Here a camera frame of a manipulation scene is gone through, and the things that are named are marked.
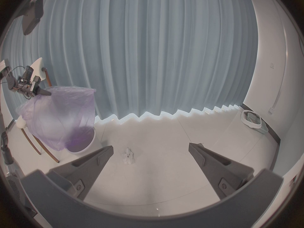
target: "purple plastic bag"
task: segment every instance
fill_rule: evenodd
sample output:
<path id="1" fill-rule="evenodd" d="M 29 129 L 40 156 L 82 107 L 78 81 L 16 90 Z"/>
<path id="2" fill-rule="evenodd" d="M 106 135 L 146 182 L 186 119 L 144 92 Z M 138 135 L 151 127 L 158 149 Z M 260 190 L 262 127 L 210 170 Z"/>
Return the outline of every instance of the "purple plastic bag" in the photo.
<path id="1" fill-rule="evenodd" d="M 51 96 L 37 95 L 17 109 L 29 132 L 54 150 L 79 145 L 91 137 L 95 89 L 53 86 Z"/>

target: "blue-gray curtain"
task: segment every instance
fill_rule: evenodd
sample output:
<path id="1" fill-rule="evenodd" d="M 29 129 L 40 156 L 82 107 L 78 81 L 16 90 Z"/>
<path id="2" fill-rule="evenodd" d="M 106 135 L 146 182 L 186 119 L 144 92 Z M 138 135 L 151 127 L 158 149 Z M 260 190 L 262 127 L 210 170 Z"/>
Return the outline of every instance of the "blue-gray curtain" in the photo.
<path id="1" fill-rule="evenodd" d="M 30 35 L 21 21 L 1 58 L 14 68 L 42 57 L 53 85 L 95 88 L 101 119 L 241 104 L 257 56 L 251 0 L 44 0 Z M 3 90 L 17 118 L 26 99 Z"/>

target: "curved gray panel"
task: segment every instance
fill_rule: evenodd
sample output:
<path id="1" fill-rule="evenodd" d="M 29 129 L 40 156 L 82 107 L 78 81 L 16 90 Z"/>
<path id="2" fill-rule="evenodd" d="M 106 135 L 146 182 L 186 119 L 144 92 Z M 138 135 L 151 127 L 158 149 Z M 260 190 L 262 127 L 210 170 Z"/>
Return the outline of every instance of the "curved gray panel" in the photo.
<path id="1" fill-rule="evenodd" d="M 44 0 L 30 35 L 21 20 L 2 59 L 42 57 L 53 85 L 95 88 L 101 119 L 242 104 L 257 56 L 251 0 Z M 4 94 L 16 118 L 25 98 Z"/>

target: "floor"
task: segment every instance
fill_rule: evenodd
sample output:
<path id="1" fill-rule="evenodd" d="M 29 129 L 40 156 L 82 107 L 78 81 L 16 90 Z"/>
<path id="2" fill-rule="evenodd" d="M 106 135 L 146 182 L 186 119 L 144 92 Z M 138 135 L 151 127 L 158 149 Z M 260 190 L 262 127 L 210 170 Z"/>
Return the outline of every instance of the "floor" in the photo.
<path id="1" fill-rule="evenodd" d="M 174 115 L 162 112 L 153 116 L 146 112 L 140 118 L 130 114 L 121 120 L 113 115 L 97 121 L 95 129 L 101 146 L 112 145 L 114 154 L 85 202 L 116 213 L 156 217 L 190 212 L 218 202 L 218 196 L 188 152 L 189 142 L 203 143 L 212 151 L 249 165 L 254 174 L 270 168 L 278 147 L 269 134 L 244 125 L 241 111 L 238 106 L 224 106 L 213 111 L 178 111 Z M 11 152 L 25 174 L 35 169 L 46 173 L 78 157 L 66 150 L 51 150 L 60 160 L 57 164 L 45 152 L 38 155 L 16 126 L 8 137 Z M 127 147 L 134 153 L 132 165 L 123 163 Z"/>

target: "plastic bag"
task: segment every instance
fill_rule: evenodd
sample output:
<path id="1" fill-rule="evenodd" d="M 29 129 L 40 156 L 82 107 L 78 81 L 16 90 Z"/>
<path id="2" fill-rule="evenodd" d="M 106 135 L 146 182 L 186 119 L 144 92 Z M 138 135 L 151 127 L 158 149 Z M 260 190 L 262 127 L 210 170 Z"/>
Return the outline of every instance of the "plastic bag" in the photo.
<path id="1" fill-rule="evenodd" d="M 95 89 L 53 86 L 51 96 L 37 95 L 17 109 L 29 132 L 54 150 L 79 145 L 91 137 Z"/>

